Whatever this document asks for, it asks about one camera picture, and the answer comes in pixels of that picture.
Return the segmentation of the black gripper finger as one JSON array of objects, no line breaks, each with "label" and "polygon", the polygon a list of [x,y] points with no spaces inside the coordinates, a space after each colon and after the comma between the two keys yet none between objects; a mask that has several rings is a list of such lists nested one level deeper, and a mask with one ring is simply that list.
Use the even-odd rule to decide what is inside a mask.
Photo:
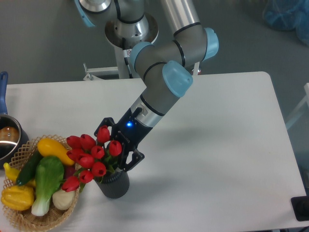
[{"label": "black gripper finger", "polygon": [[105,143],[111,139],[111,132],[108,127],[114,125],[114,120],[111,117],[104,118],[94,132],[98,143]]},{"label": "black gripper finger", "polygon": [[[129,154],[131,154],[131,161],[127,163],[126,161]],[[128,172],[139,164],[144,158],[145,155],[137,149],[134,149],[133,151],[123,151],[118,159],[118,167],[120,170]]]}]

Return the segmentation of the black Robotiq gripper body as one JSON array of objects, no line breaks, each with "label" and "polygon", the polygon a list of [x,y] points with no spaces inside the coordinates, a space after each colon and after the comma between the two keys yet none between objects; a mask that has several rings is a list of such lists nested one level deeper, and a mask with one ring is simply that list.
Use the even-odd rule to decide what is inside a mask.
[{"label": "black Robotiq gripper body", "polygon": [[112,125],[112,138],[125,145],[126,154],[137,149],[138,144],[152,130],[152,127],[138,121],[137,116],[141,112],[141,107],[136,108],[134,112],[128,109],[120,120]]}]

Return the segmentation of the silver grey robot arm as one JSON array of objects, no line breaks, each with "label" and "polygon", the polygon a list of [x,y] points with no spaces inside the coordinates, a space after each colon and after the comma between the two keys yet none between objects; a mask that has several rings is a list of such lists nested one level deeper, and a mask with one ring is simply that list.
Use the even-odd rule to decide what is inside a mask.
[{"label": "silver grey robot arm", "polygon": [[75,5],[88,27],[93,23],[89,14],[108,13],[105,26],[109,42],[121,50],[119,74],[136,74],[146,88],[115,123],[105,118],[102,125],[111,127],[112,138],[123,147],[118,160],[121,170],[135,167],[144,155],[138,144],[184,96],[193,78],[187,67],[215,56],[219,49],[216,33],[202,27],[194,4],[190,0],[161,2],[173,32],[173,41],[155,46],[158,28],[156,21],[145,12],[141,0],[77,0]]}]

